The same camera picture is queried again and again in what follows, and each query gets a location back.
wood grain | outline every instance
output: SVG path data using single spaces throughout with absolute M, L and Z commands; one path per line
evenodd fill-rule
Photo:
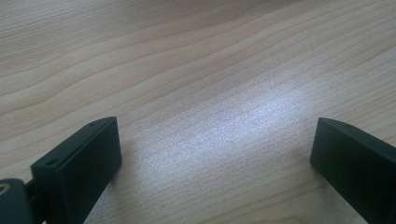
M 396 145 L 396 2 L 2 1 L 0 177 L 107 116 L 86 223 L 365 223 L 308 158 L 318 117 Z

light wood tabletop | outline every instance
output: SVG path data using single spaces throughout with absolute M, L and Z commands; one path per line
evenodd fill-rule
M 116 116 L 86 223 L 365 223 L 309 163 L 319 117 L 396 146 L 396 2 L 0 3 L 0 178 Z

